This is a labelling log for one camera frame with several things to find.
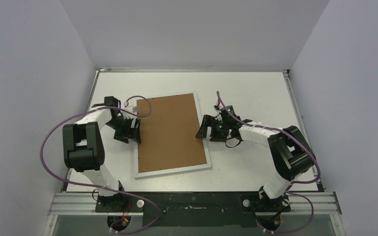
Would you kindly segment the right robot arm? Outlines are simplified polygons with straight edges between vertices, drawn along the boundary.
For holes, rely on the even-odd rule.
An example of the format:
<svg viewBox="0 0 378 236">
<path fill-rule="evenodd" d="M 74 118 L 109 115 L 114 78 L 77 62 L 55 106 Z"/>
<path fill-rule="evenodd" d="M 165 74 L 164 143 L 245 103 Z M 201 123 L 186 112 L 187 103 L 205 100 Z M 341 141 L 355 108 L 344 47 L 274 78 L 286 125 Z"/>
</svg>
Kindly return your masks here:
<svg viewBox="0 0 378 236">
<path fill-rule="evenodd" d="M 287 191 L 291 185 L 315 165 L 314 154 L 302 132 L 296 126 L 273 128 L 242 120 L 232 106 L 215 106 L 218 115 L 204 115 L 197 139 L 209 138 L 211 142 L 235 139 L 252 142 L 269 148 L 276 169 L 274 177 L 258 191 L 256 202 L 250 205 L 256 211 L 272 212 L 289 208 Z"/>
</svg>

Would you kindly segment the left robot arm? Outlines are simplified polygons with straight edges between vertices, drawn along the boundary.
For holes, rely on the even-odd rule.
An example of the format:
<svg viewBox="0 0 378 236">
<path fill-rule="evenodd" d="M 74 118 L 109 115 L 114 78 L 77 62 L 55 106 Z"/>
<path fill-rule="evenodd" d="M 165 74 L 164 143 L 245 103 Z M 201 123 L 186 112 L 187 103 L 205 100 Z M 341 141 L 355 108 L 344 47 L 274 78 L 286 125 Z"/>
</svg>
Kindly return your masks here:
<svg viewBox="0 0 378 236">
<path fill-rule="evenodd" d="M 105 165 L 105 149 L 101 129 L 108 126 L 114 130 L 114 140 L 122 143 L 141 142 L 140 118 L 135 105 L 121 106 L 121 101 L 107 96 L 102 103 L 96 103 L 92 110 L 74 124 L 64 125 L 64 163 L 76 172 L 86 176 L 98 191 L 98 203 L 119 212 L 129 206 L 124 187 Z"/>
</svg>

